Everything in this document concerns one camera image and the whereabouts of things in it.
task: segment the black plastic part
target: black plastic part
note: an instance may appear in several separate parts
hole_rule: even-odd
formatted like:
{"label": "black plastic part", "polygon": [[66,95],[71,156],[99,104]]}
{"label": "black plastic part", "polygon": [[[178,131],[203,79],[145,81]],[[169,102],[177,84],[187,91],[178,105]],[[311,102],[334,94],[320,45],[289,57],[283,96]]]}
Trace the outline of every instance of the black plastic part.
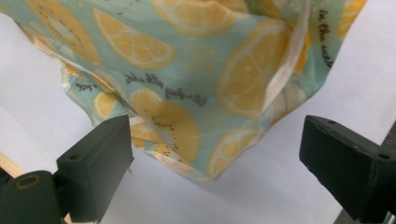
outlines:
{"label": "black plastic part", "polygon": [[36,171],[11,179],[0,195],[2,224],[60,224],[61,212],[52,175]]}
{"label": "black plastic part", "polygon": [[307,116],[300,160],[360,222],[382,222],[396,204],[396,153],[332,120]]}
{"label": "black plastic part", "polygon": [[101,123],[57,160],[72,221],[102,220],[133,159],[129,119],[122,116]]}

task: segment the fabric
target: fabric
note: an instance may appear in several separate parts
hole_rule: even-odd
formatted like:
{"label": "fabric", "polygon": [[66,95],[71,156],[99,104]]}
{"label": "fabric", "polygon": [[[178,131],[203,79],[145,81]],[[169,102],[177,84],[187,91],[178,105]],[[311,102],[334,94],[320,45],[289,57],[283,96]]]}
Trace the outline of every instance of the fabric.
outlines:
{"label": "fabric", "polygon": [[128,114],[133,144],[218,176],[324,83],[364,0],[0,0],[64,71],[93,124]]}

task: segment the crumpled cloth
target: crumpled cloth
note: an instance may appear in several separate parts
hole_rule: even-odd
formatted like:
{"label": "crumpled cloth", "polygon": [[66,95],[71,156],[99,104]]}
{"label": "crumpled cloth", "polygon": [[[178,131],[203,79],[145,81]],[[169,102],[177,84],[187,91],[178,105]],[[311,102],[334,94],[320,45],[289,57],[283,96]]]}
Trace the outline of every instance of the crumpled cloth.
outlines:
{"label": "crumpled cloth", "polygon": [[318,91],[364,4],[0,0],[0,12],[59,63],[93,124],[127,114],[135,147],[206,180]]}

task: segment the white table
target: white table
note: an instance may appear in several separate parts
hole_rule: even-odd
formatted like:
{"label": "white table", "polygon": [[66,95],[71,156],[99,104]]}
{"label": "white table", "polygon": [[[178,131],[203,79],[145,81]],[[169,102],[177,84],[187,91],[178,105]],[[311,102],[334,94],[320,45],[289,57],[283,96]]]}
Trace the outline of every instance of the white table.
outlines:
{"label": "white table", "polygon": [[[324,87],[281,120],[217,181],[194,182],[134,150],[105,224],[330,224],[341,206],[299,162],[307,114],[381,144],[396,120],[396,1],[368,1]],[[63,93],[53,60],[0,16],[0,150],[26,172],[55,160],[92,129]]]}

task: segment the kiwi slice print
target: kiwi slice print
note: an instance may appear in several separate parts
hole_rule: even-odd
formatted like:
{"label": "kiwi slice print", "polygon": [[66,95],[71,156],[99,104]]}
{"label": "kiwi slice print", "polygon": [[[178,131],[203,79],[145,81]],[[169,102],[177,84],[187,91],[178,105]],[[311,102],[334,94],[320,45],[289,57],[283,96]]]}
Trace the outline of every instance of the kiwi slice print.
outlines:
{"label": "kiwi slice print", "polygon": [[26,0],[41,22],[82,59],[100,64],[91,38],[78,20],[58,0]]}
{"label": "kiwi slice print", "polygon": [[180,157],[193,161],[200,148],[195,120],[185,109],[165,102],[149,89],[135,91],[130,106],[158,135],[164,144]]}

